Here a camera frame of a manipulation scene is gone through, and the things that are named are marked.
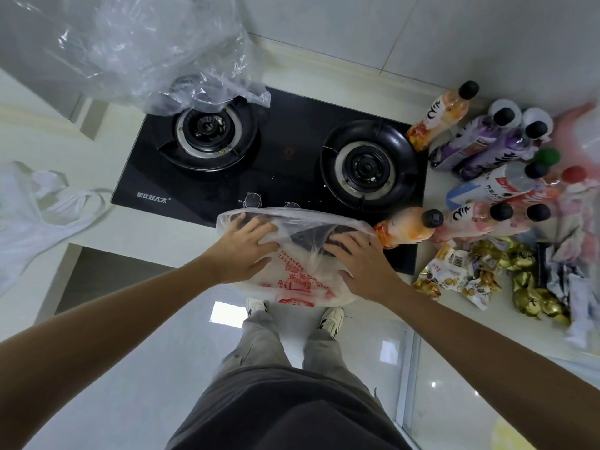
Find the person's left hand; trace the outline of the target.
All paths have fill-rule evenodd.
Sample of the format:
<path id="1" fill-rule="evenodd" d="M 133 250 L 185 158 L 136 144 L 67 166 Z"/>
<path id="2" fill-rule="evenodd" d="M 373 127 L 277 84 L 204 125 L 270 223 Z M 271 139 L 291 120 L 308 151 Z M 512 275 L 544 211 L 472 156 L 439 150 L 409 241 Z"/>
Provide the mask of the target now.
<path id="1" fill-rule="evenodd" d="M 233 284 L 251 279 L 253 264 L 263 257 L 270 257 L 279 249 L 275 241 L 263 239 L 275 233 L 278 227 L 267 221 L 267 234 L 259 241 L 246 240 L 247 219 L 245 212 L 233 218 L 221 238 L 202 254 L 209 272 L 217 284 Z"/>

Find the clear water bottle black cap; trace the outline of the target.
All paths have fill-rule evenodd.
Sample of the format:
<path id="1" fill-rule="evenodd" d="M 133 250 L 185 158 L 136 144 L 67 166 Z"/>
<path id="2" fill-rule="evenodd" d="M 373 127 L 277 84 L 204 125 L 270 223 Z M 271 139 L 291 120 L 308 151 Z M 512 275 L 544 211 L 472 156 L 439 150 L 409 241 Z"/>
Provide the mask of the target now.
<path id="1" fill-rule="evenodd" d="M 446 207 L 453 211 L 468 203 L 499 203 L 531 191 L 550 167 L 539 161 L 513 161 L 464 182 L 446 194 Z"/>

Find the crumpled white pink plastic bag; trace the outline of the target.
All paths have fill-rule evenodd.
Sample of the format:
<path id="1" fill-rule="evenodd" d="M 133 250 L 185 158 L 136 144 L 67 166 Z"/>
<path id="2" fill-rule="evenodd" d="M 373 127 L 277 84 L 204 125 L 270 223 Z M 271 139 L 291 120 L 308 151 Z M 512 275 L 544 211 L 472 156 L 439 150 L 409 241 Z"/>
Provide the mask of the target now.
<path id="1" fill-rule="evenodd" d="M 560 159 L 551 169 L 559 184 L 547 287 L 566 309 L 566 342 L 592 352 L 600 344 L 600 97 L 560 114 L 549 145 Z"/>

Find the pile of gold snack packets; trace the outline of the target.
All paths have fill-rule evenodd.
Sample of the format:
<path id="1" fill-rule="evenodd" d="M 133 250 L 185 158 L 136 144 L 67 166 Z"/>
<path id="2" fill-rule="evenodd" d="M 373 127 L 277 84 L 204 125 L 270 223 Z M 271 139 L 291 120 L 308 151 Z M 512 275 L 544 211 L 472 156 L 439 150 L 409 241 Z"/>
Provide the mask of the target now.
<path id="1" fill-rule="evenodd" d="M 475 241 L 470 254 L 489 278 L 506 276 L 511 281 L 512 303 L 522 315 L 540 320 L 542 316 L 569 326 L 569 308 L 547 287 L 547 273 L 542 254 L 532 245 L 514 237 Z"/>

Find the pink drink bottle black cap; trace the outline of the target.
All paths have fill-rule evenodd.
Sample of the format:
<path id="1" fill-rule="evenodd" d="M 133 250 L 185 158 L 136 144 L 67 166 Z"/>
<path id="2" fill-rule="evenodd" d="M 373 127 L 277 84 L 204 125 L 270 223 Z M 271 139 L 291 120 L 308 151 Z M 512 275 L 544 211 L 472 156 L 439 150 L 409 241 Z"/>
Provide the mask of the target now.
<path id="1" fill-rule="evenodd" d="M 487 236 L 501 238 L 522 234 L 530 230 L 534 223 L 551 218 L 550 208 L 543 203 L 511 206 L 511 208 L 513 216 L 506 221 L 499 222 Z"/>
<path id="2" fill-rule="evenodd" d="M 452 239 L 477 238 L 491 233 L 498 224 L 510 220 L 513 215 L 513 207 L 508 203 L 467 203 L 450 211 L 429 240 L 444 243 Z"/>

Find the white plastic carrier bag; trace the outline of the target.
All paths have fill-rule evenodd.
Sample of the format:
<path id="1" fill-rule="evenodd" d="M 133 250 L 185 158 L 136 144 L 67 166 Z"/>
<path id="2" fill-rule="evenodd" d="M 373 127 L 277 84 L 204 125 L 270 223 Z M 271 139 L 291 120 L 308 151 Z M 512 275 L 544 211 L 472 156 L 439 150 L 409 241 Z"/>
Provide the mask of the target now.
<path id="1" fill-rule="evenodd" d="M 107 209 L 96 191 L 68 188 L 64 174 L 0 162 L 0 297 L 41 253 L 87 229 Z"/>

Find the person's right white shoe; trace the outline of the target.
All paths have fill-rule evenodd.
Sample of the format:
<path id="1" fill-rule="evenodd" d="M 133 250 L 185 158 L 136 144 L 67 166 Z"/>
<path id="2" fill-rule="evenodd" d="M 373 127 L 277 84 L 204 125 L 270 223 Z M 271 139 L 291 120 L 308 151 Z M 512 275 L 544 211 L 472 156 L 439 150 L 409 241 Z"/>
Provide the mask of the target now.
<path id="1" fill-rule="evenodd" d="M 321 317 L 317 328 L 334 339 L 342 328 L 344 316 L 342 307 L 329 307 Z"/>

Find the large clear plastic bag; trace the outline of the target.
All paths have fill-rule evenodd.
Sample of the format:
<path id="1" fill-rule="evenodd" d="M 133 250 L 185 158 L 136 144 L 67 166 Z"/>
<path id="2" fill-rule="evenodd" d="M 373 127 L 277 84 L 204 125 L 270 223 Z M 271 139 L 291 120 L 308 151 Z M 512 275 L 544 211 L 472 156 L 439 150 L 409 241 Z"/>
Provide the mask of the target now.
<path id="1" fill-rule="evenodd" d="M 0 59 L 25 83 L 146 114 L 263 107 L 237 0 L 0 0 Z"/>

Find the orange drink bottle black cap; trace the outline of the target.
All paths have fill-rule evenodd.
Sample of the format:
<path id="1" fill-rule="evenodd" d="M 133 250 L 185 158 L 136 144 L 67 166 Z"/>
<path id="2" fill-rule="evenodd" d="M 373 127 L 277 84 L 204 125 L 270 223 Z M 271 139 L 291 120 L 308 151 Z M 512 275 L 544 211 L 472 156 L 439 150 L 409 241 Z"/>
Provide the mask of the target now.
<path id="1" fill-rule="evenodd" d="M 373 230 L 384 249 L 394 249 L 429 239 L 444 220 L 444 214 L 437 209 L 409 207 L 377 223 Z"/>
<path id="2" fill-rule="evenodd" d="M 479 93 L 479 84 L 473 80 L 464 82 L 457 90 L 450 90 L 437 97 L 429 106 L 422 120 L 412 125 L 407 139 L 416 152 L 427 150 L 433 140 L 456 125 L 468 113 L 470 101 Z"/>

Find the red-printed translucent plastic bag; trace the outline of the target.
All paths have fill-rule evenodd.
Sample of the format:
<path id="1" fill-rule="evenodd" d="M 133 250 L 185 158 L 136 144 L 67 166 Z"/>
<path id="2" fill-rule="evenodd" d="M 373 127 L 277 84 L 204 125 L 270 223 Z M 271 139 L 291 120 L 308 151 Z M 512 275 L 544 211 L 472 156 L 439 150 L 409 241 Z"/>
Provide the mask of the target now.
<path id="1" fill-rule="evenodd" d="M 235 285 L 247 296 L 266 301 L 306 307 L 342 307 L 358 297 L 341 278 L 344 265 L 324 250 L 334 244 L 336 233 L 361 232 L 375 235 L 364 221 L 325 212 L 292 207 L 236 209 L 220 214 L 216 221 L 218 235 L 245 213 L 241 226 L 259 218 L 277 227 L 263 242 L 277 242 L 279 248 L 269 254 L 272 260 L 247 281 Z"/>

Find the person's dark shirt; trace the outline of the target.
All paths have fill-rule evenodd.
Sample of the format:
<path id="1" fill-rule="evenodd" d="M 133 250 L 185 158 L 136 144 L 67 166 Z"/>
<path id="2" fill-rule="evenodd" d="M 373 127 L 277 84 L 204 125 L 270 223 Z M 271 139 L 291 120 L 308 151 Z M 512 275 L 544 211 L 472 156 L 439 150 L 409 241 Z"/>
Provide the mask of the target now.
<path id="1" fill-rule="evenodd" d="M 411 450 L 368 391 L 279 365 L 210 384 L 165 450 Z"/>

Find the black glass gas stove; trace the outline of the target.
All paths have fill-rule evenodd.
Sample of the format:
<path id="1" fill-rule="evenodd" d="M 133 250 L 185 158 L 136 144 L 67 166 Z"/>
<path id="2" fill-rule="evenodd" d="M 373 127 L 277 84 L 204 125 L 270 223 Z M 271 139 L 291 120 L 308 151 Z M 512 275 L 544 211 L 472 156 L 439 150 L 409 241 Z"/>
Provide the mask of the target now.
<path id="1" fill-rule="evenodd" d="M 216 227 L 221 213 L 241 209 L 239 201 L 247 193 L 258 193 L 262 208 L 295 202 L 301 209 L 357 219 L 371 226 L 396 211 L 423 205 L 426 153 L 416 153 L 420 171 L 416 202 L 383 214 L 359 213 L 340 204 L 324 187 L 320 175 L 319 156 L 326 136 L 343 122 L 385 118 L 281 90 L 269 91 L 269 107 L 252 104 L 259 114 L 259 133 L 251 151 L 235 166 L 219 172 L 183 169 L 157 151 L 172 139 L 174 118 L 185 110 L 171 116 L 147 115 L 111 203 L 211 228 Z M 401 124 L 408 131 L 409 125 Z"/>

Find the purple drink bottle black cap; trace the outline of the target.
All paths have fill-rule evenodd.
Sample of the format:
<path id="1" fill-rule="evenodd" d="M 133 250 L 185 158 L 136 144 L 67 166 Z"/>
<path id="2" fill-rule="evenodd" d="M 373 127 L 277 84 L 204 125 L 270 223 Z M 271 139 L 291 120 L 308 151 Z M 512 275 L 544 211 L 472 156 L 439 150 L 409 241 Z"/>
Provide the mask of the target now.
<path id="1" fill-rule="evenodd" d="M 536 120 L 529 125 L 506 131 L 487 150 L 468 158 L 458 170 L 458 178 L 464 182 L 470 181 L 484 172 L 517 159 L 533 159 L 538 150 L 533 145 L 534 141 L 550 134 L 552 129 L 552 121 L 546 123 Z"/>
<path id="2" fill-rule="evenodd" d="M 465 159 L 490 147 L 516 117 L 514 109 L 502 107 L 491 114 L 480 115 L 469 121 L 452 140 L 436 147 L 430 153 L 431 168 L 451 171 Z"/>

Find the person's right hand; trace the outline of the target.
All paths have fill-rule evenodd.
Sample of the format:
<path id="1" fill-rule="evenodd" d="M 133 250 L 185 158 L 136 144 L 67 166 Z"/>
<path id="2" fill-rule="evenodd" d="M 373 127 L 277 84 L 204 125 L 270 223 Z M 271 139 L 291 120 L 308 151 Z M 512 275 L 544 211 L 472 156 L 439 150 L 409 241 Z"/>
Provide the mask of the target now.
<path id="1" fill-rule="evenodd" d="M 363 289 L 350 291 L 363 299 L 389 307 L 391 300 L 408 285 L 386 260 L 378 237 L 363 232 L 338 234 L 356 234 L 362 239 L 362 248 L 346 248 L 335 241 L 333 234 L 324 246 L 326 252 L 342 264 L 341 270 L 361 279 Z"/>

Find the round black stove burner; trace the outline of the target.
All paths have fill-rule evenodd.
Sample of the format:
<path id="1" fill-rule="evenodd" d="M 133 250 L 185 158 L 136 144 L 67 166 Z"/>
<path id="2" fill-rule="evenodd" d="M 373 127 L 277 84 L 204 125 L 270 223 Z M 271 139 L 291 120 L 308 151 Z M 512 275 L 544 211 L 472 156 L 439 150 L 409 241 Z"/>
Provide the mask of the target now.
<path id="1" fill-rule="evenodd" d="M 386 119 L 342 122 L 325 138 L 319 156 L 324 187 L 359 213 L 389 213 L 420 193 L 418 156 L 406 126 Z"/>
<path id="2" fill-rule="evenodd" d="M 175 116 L 172 139 L 157 151 L 183 169 L 219 172 L 240 163 L 251 151 L 258 133 L 258 111 L 237 97 L 219 112 L 189 108 Z"/>

